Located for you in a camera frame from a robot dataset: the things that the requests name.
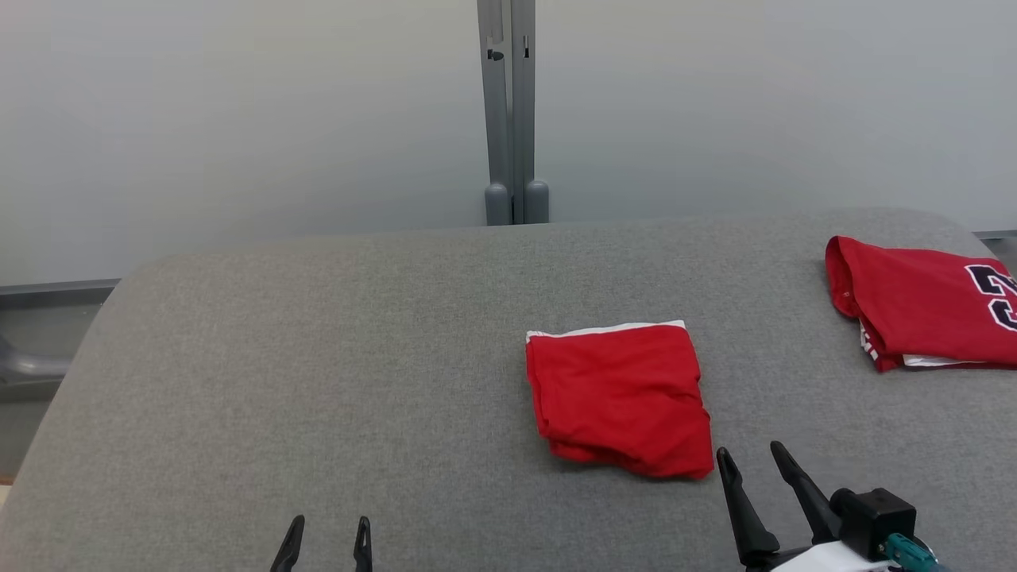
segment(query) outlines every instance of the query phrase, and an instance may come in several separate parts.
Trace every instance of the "red fabric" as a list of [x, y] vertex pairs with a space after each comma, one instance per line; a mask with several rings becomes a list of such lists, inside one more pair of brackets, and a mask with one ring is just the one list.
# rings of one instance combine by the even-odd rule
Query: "red fabric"
[[880, 371], [903, 354], [1017, 366], [1017, 282], [999, 261], [835, 236], [826, 267], [833, 305], [861, 322]]
[[684, 328], [533, 336], [526, 363], [537, 430], [558, 457], [656, 477], [713, 470], [710, 415]]

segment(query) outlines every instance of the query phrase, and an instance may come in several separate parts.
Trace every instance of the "gray metal frame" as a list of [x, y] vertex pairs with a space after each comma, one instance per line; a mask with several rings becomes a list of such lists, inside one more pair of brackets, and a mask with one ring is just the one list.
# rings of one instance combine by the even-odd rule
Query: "gray metal frame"
[[[0, 287], [0, 309], [101, 303], [119, 280]], [[52, 399], [73, 356], [41, 355], [0, 336], [0, 403]]]
[[536, 20], [535, 0], [512, 0], [514, 215], [523, 223], [548, 222], [547, 184], [533, 179]]
[[487, 123], [487, 166], [491, 182], [484, 189], [487, 224], [513, 224], [513, 160], [505, 87], [502, 0], [477, 0], [480, 27], [480, 71]]
[[1017, 238], [1017, 230], [986, 230], [975, 232], [978, 240], [1000, 240], [1003, 238]]

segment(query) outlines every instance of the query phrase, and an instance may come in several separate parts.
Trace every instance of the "folded clothing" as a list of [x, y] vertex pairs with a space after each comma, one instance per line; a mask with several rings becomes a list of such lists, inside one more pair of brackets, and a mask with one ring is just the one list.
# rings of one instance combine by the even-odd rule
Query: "folded clothing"
[[700, 368], [680, 321], [528, 332], [537, 430], [558, 457], [647, 476], [713, 470]]
[[826, 267], [878, 370], [1017, 366], [1017, 282], [999, 261], [835, 236]]

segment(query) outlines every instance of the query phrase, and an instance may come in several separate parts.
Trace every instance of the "gray table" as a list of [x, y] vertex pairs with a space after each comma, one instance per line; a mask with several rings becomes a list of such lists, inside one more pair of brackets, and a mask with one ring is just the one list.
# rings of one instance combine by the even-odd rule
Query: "gray table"
[[940, 217], [474, 228], [182, 255], [97, 317], [0, 512], [2, 570], [735, 570], [716, 473], [653, 481], [552, 457], [527, 330], [684, 320], [715, 446], [787, 548], [804, 517], [768, 443], [827, 494], [885, 487], [953, 563], [1017, 538], [1017, 374], [878, 375], [830, 305], [835, 233], [989, 255]]

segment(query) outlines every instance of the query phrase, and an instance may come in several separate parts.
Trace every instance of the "white wall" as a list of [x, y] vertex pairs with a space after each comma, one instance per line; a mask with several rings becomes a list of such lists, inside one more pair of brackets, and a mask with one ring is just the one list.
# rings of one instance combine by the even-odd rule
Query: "white wall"
[[484, 223], [473, 0], [5, 0], [0, 286]]
[[1011, 0], [537, 0], [551, 220], [902, 206], [1017, 228]]

